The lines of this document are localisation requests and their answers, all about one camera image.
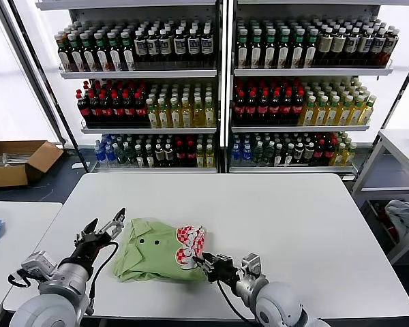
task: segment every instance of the bottle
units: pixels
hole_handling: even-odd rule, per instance
[[[335,116],[335,120],[333,121],[334,125],[339,125],[339,126],[345,125],[348,115],[350,114],[352,102],[353,102],[353,97],[351,95],[347,95],[344,101],[344,105],[338,108],[338,111]]]
[[[324,126],[333,126],[333,121],[335,120],[337,109],[338,109],[339,97],[334,95],[329,106],[327,106],[326,113],[324,115]]]
[[[374,102],[376,102],[377,97],[375,95],[371,95],[367,101],[366,106],[364,107],[361,117],[359,118],[359,121],[357,125],[368,125],[369,118],[371,117],[373,113],[373,107],[374,107]]]
[[[147,50],[147,41],[142,36],[141,31],[136,31],[135,32],[135,51],[136,51],[136,61],[140,62],[145,62],[147,61],[147,55],[148,55],[148,50]]]
[[[186,39],[185,36],[182,35],[182,31],[180,29],[176,30],[176,37],[174,39],[175,45],[175,61],[182,62],[186,61]]]
[[[303,52],[303,39],[305,35],[304,29],[297,29],[295,35],[295,41],[291,46],[290,53],[292,54],[290,59],[290,66],[291,68],[299,68],[300,67],[300,60],[301,60],[301,53]]]
[[[322,62],[321,60],[329,57],[329,51],[333,41],[333,36],[331,35],[331,33],[332,28],[327,27],[326,31],[320,36],[315,58],[315,60],[319,61],[320,65],[324,65],[324,62]]]
[[[181,114],[181,107],[177,98],[172,97],[171,100],[171,119],[172,119],[172,126],[174,128],[179,128],[183,126],[183,118]]]
[[[215,127],[215,113],[213,110],[212,98],[205,97],[205,116],[206,116],[206,127]]]
[[[147,114],[149,115],[151,128],[160,127],[161,125],[160,118],[159,118],[159,115],[157,114],[156,107],[153,104],[153,100],[147,99],[145,100],[145,103],[147,105]]]
[[[171,41],[168,37],[166,30],[160,30],[159,47],[161,52],[161,61],[171,61],[172,60],[172,50]]]
[[[303,152],[303,162],[308,164],[312,160],[312,156],[314,154],[314,143],[310,142],[305,147],[305,151]]]
[[[237,44],[237,63],[238,68],[247,67],[247,29],[239,30],[239,38]]]
[[[264,68],[272,68],[274,63],[274,39],[275,29],[269,29],[267,33],[267,42],[264,50]]]
[[[299,118],[299,126],[310,126],[312,122],[312,117],[314,115],[315,109],[315,97],[310,95],[307,99],[306,107],[304,107],[301,111],[300,118]]]
[[[206,115],[202,107],[202,98],[194,98],[194,118],[193,124],[194,127],[204,127],[206,125]]]
[[[354,106],[350,110],[350,114],[348,114],[348,118],[346,120],[346,125],[357,125],[359,118],[362,113],[362,105],[363,105],[363,100],[364,100],[363,95],[359,95],[356,98],[356,101],[354,103]]]
[[[160,61],[160,43],[155,31],[149,31],[149,37],[147,38],[147,51],[149,53],[149,60],[152,62]]]
[[[354,152],[356,151],[356,143],[351,143],[348,150],[344,151],[342,156],[341,166],[351,166],[354,158]]]
[[[311,29],[309,33],[309,38],[303,49],[302,58],[304,60],[303,68],[310,68],[314,62],[315,51],[316,51],[316,41],[318,37],[318,30]]]
[[[285,166],[289,166],[292,161],[292,157],[294,156],[294,144],[288,143],[288,148],[286,149],[285,153]]]
[[[277,68],[285,68],[286,57],[288,56],[288,41],[289,41],[289,29],[282,29],[282,36],[280,37],[280,43],[278,46],[279,56],[277,57]]]
[[[182,97],[182,120],[184,128],[191,127],[191,116],[192,115],[189,100],[187,97]]]
[[[342,164],[342,157],[344,156],[344,149],[346,145],[344,143],[340,143],[338,145],[338,151],[335,151],[332,158],[329,161],[329,166],[340,166]]]

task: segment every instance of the white tabletop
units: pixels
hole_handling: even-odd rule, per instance
[[[269,280],[290,283],[319,317],[409,315],[409,297],[334,174],[86,174],[38,249],[61,260],[88,222],[99,217],[102,225],[122,206],[127,220],[203,225],[204,250],[231,255],[237,264],[257,253]],[[103,250],[95,266],[109,253]],[[95,316],[238,319],[215,284],[120,283],[112,263],[95,293]],[[15,311],[36,294],[36,287],[14,288],[3,307]],[[252,317],[239,298],[230,298]]]
[[[388,151],[409,168],[409,129],[381,129],[379,134]]]
[[[0,306],[11,289],[7,276],[36,248],[62,204],[47,202],[0,202]]]

